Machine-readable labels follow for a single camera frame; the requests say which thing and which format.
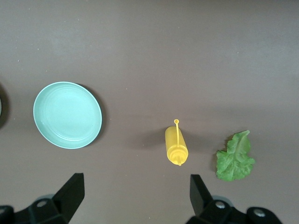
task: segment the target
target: mustard bottle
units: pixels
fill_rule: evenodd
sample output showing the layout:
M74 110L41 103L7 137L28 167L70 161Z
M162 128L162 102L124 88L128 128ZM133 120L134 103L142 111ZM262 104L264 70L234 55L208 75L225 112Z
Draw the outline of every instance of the mustard bottle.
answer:
M175 119L176 126L170 126L165 131L167 158L175 165L181 166L188 158L188 149L181 130L179 120Z

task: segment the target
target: turquoise plate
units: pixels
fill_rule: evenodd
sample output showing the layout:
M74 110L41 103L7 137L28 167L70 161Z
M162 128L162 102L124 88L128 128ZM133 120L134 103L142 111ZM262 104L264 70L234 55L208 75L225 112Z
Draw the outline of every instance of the turquoise plate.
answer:
M68 149L87 146L102 125L101 109L94 96L69 82L52 83L42 89L34 102L33 117L45 139Z

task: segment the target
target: lettuce leaf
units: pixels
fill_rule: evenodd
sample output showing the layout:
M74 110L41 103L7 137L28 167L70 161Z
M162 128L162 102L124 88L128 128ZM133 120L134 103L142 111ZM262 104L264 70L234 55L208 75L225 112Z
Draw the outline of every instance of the lettuce leaf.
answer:
M250 174L253 158L247 156L250 142L247 135L250 131L236 133L227 143L227 151L217 152L217 177L224 181L239 180Z

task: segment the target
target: squeeze bottle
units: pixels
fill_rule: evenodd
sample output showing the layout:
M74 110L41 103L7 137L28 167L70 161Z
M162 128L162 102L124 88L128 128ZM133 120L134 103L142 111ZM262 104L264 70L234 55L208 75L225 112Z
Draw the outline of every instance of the squeeze bottle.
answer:
M170 126L165 131L167 158L176 165L181 166L188 158L188 149L181 130L178 128L179 120L175 119L176 126Z

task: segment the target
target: screw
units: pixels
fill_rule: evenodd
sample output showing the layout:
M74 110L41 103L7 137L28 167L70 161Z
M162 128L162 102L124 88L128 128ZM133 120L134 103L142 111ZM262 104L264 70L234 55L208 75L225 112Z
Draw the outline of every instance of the screw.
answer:
M43 207L45 204L47 203L47 201L46 200L44 200L44 201L40 201L39 203L37 203L37 207Z
M266 216L266 214L260 209L254 209L253 212L254 212L254 214L256 214L259 217L265 217Z
M219 208L219 209L223 209L223 208L225 208L225 204L224 204L223 202L221 202L221 201L217 201L217 202L216 202L216 206L217 206L217 208Z

